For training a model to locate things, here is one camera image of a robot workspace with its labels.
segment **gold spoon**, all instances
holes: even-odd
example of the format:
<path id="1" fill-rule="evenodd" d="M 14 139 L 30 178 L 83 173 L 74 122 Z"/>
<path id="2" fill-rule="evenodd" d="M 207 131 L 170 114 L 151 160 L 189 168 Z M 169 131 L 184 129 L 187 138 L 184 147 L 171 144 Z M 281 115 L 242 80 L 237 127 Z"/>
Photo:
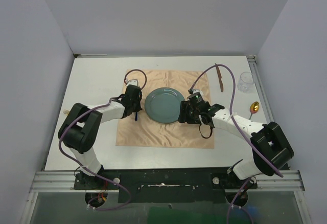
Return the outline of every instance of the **gold spoon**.
<path id="1" fill-rule="evenodd" d="M 250 106 L 251 116 L 249 120 L 251 120 L 253 114 L 258 112 L 259 107 L 260 107 L 259 102 L 255 101 L 254 103 L 252 103 L 252 105 Z"/>

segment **white table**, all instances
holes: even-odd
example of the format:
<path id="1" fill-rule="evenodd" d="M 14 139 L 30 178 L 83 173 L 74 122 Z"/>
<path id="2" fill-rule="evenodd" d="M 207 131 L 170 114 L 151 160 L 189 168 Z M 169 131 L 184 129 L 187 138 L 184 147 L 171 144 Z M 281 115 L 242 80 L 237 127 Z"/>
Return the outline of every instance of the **white table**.
<path id="1" fill-rule="evenodd" d="M 245 56 L 75 59 L 45 170 L 74 170 L 78 167 L 58 149 L 58 130 L 66 118 L 62 113 L 64 109 L 69 110 L 77 102 L 85 105 L 102 104 L 110 97 L 118 96 L 121 94 L 127 69 L 202 71 L 215 62 L 227 65 L 233 71 L 236 82 L 242 72 L 250 72 Z M 220 71 L 224 84 L 223 93 L 220 92 L 216 70 L 212 69 L 207 73 L 212 104 L 218 103 L 229 108 L 232 79 L 227 70 L 220 68 Z M 250 94 L 236 90 L 233 111 L 248 118 L 249 107 L 254 101 L 260 102 L 255 88 Z M 266 123 L 263 109 L 253 115 L 252 120 Z M 101 124 L 94 144 L 98 160 L 105 169 L 224 167 L 252 156 L 245 141 L 219 129 L 215 130 L 215 149 L 116 146 L 117 124 L 117 120 Z M 64 147 L 64 150 L 73 155 L 68 148 Z"/>

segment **white wall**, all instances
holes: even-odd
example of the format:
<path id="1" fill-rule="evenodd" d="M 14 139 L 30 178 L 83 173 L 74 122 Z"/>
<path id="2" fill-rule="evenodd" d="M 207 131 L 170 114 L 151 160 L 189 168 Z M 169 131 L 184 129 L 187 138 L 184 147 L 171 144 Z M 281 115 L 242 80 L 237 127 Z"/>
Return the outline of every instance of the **white wall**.
<path id="1" fill-rule="evenodd" d="M 75 54 L 256 54 L 287 0 L 45 0 Z"/>
<path id="2" fill-rule="evenodd" d="M 0 216 L 18 223 L 73 55 L 44 0 L 0 0 Z"/>
<path id="3" fill-rule="evenodd" d="M 258 55 L 276 122 L 300 169 L 313 223 L 327 212 L 327 0 L 288 0 Z"/>

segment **ceramic plate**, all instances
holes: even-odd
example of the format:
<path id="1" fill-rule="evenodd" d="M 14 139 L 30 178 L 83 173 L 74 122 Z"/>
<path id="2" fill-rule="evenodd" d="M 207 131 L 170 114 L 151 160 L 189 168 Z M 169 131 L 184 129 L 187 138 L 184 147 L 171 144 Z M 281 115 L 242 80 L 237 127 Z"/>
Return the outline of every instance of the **ceramic plate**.
<path id="1" fill-rule="evenodd" d="M 178 120 L 180 102 L 183 95 L 169 87 L 161 87 L 152 91 L 145 99 L 145 111 L 158 123 L 173 123 Z"/>

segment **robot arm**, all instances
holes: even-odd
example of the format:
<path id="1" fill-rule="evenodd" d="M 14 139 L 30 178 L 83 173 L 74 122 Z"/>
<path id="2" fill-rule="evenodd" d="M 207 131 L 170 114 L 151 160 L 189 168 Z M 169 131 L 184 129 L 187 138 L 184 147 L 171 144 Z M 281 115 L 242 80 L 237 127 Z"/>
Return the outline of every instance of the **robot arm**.
<path id="1" fill-rule="evenodd" d="M 233 115 L 233 118 L 244 134 L 251 140 L 252 145 L 277 169 L 280 169 L 294 156 L 289 142 L 277 123 L 270 122 L 266 125 L 250 121 L 238 115 Z M 187 101 L 181 102 L 178 121 L 180 123 L 205 124 L 211 128 L 224 129 L 243 139 L 231 119 L 229 110 L 218 104 L 210 106 L 208 102 L 202 99 L 200 92 L 193 93 L 188 97 Z M 261 173 L 272 176 L 274 174 L 273 169 L 254 150 L 252 152 L 252 158 L 241 159 L 228 170 L 228 174 L 236 176 L 240 180 Z"/>
<path id="2" fill-rule="evenodd" d="M 118 98 L 111 99 L 109 106 L 94 110 L 88 116 L 83 117 L 79 121 L 83 123 L 83 126 L 76 124 L 67 132 L 63 139 L 65 146 L 71 150 L 75 158 L 80 161 L 84 167 L 94 173 L 98 173 L 102 165 L 97 159 L 93 144 L 96 140 L 100 124 L 113 119 L 125 118 L 134 112 L 140 111 L 141 99 L 142 92 L 138 87 L 137 80 L 130 80 L 127 84 L 125 94 L 120 95 Z M 61 137 L 62 133 L 77 117 L 96 106 L 85 106 L 76 103 L 71 108 L 67 118 L 59 129 L 58 138 Z M 81 171 L 93 177 L 92 174 L 83 168 L 81 168 Z"/>

